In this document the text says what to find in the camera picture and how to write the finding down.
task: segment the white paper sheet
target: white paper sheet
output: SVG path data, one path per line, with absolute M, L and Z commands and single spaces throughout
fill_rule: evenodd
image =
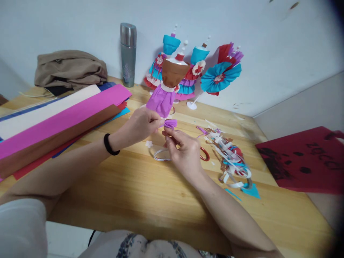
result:
M 100 89 L 93 84 L 47 106 L 4 120 L 0 122 L 0 137 L 4 140 L 11 138 L 99 92 Z

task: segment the left hand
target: left hand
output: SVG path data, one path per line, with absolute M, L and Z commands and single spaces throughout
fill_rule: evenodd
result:
M 130 119 L 115 133 L 109 136 L 113 151 L 138 143 L 163 126 L 165 119 L 146 107 L 134 111 Z

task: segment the white stand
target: white stand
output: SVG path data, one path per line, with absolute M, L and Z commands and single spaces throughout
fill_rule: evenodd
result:
M 195 99 L 194 102 L 188 101 L 188 102 L 186 103 L 186 105 L 187 105 L 187 107 L 188 107 L 189 109 L 192 109 L 192 110 L 197 109 L 197 105 L 196 105 L 195 103 L 196 103 L 196 101 L 200 98 L 200 96 L 203 94 L 203 92 L 201 92 L 201 94 L 198 95 L 198 97 Z
M 189 109 L 192 109 L 192 110 L 197 109 L 197 105 L 196 105 L 194 102 L 188 101 L 188 102 L 186 103 L 186 105 L 187 105 L 187 107 L 188 107 Z

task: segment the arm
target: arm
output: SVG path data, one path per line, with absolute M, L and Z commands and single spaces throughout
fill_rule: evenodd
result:
M 201 195 L 221 231 L 230 241 L 234 256 L 282 257 L 247 211 L 203 170 L 199 141 L 179 130 L 166 127 L 164 130 L 166 147 L 172 161 Z
M 110 146 L 117 151 L 140 142 L 163 123 L 164 119 L 156 112 L 140 108 L 124 126 L 109 136 Z M 21 198 L 34 198 L 43 202 L 48 216 L 62 193 L 109 156 L 104 140 L 100 139 L 50 159 L 12 186 L 0 198 L 0 205 Z

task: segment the white sleeve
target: white sleeve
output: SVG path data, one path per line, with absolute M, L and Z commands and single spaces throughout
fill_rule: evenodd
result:
M 48 254 L 46 209 L 37 199 L 0 205 L 0 257 L 44 257 Z

